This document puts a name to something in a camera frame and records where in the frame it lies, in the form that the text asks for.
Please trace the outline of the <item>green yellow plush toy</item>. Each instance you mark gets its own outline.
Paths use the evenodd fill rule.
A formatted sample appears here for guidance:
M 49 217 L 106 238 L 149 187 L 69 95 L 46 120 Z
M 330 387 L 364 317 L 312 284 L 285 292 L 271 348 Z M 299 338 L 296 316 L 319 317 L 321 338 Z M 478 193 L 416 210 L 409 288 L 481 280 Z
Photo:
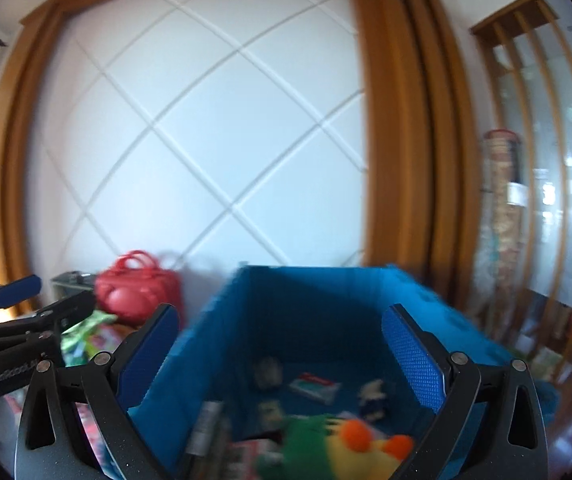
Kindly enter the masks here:
M 261 479 L 389 479 L 415 448 L 406 434 L 377 439 L 358 418 L 293 416 L 284 420 L 275 451 L 258 456 Z

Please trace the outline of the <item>dark small box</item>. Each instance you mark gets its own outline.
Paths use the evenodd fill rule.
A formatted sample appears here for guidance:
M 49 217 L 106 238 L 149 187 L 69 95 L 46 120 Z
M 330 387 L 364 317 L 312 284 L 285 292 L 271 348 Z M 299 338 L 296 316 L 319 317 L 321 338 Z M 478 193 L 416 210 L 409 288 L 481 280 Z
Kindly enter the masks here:
M 85 292 L 85 290 L 92 292 L 95 288 L 96 278 L 97 275 L 94 273 L 81 271 L 67 271 L 58 274 L 51 279 L 55 300 L 62 300 L 77 295 L 79 292 Z

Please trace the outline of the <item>red toy handbag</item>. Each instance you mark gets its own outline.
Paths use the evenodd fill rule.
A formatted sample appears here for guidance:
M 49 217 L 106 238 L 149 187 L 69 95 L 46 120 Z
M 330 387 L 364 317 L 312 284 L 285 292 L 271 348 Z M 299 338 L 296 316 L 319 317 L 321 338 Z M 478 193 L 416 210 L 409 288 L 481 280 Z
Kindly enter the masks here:
M 144 250 L 131 250 L 97 275 L 94 294 L 100 307 L 122 324 L 142 326 L 160 304 L 170 304 L 185 321 L 179 273 L 164 269 Z

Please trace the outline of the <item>red green tissue pack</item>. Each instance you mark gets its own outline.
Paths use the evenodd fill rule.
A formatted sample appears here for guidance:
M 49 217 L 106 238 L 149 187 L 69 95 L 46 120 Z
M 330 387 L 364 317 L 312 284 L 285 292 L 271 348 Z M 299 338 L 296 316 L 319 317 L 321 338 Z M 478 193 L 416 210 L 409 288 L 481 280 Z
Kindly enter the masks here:
M 310 373 L 299 375 L 289 384 L 292 392 L 326 405 L 333 404 L 340 388 L 340 382 L 332 382 Z

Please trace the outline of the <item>rolled patterned carpet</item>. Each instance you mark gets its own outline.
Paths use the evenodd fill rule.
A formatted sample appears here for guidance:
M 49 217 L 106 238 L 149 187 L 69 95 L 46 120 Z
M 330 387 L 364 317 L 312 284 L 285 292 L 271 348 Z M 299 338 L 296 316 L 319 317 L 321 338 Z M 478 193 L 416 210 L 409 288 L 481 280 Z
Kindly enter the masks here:
M 482 155 L 482 219 L 471 307 L 484 333 L 499 340 L 514 314 L 528 187 L 523 183 L 517 133 L 489 131 Z

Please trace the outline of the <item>blue folding storage crate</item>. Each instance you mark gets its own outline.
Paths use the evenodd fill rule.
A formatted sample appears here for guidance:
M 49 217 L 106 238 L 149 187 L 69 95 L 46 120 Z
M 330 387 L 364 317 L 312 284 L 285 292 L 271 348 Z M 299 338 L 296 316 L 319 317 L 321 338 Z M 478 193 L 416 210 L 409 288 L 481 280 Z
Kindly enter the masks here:
M 129 411 L 133 425 L 165 472 L 175 476 L 205 402 L 224 403 L 234 438 L 259 433 L 264 396 L 255 385 L 254 367 L 271 356 L 286 382 L 303 373 L 340 382 L 329 406 L 333 413 L 355 411 L 359 388 L 382 380 L 391 415 L 381 429 L 409 434 L 417 445 L 434 414 L 418 403 L 383 338 L 382 316 L 394 304 L 448 352 L 464 352 L 483 365 L 517 360 L 392 266 L 246 266 L 175 339 L 142 402 Z

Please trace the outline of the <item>grey roll in crate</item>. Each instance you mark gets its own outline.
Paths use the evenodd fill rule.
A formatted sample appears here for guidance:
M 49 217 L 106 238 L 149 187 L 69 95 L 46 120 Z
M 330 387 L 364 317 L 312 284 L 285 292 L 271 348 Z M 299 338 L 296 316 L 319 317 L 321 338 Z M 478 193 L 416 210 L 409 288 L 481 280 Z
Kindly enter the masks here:
M 283 383 L 283 368 L 280 362 L 268 356 L 255 364 L 254 382 L 260 391 L 278 389 Z

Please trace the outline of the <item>wooden glass partition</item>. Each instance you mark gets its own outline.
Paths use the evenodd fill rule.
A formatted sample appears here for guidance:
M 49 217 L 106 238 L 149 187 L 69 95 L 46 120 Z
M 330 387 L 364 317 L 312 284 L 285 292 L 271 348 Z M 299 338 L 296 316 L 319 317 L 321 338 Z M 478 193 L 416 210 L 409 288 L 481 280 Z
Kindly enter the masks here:
M 521 141 L 523 211 L 516 303 L 500 342 L 548 382 L 572 370 L 572 47 L 546 0 L 516 0 L 474 25 L 494 129 Z

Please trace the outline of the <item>wooden headboard frame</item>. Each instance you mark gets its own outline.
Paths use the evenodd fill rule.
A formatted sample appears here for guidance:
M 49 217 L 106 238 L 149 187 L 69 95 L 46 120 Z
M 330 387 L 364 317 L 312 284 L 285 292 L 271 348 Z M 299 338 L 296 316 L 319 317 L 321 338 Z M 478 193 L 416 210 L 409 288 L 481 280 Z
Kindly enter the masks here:
M 46 0 L 0 80 L 0 283 L 29 270 L 22 174 L 36 95 L 66 18 L 106 0 Z M 481 168 L 464 62 L 440 0 L 353 0 L 366 67 L 365 261 L 393 262 L 464 309 Z

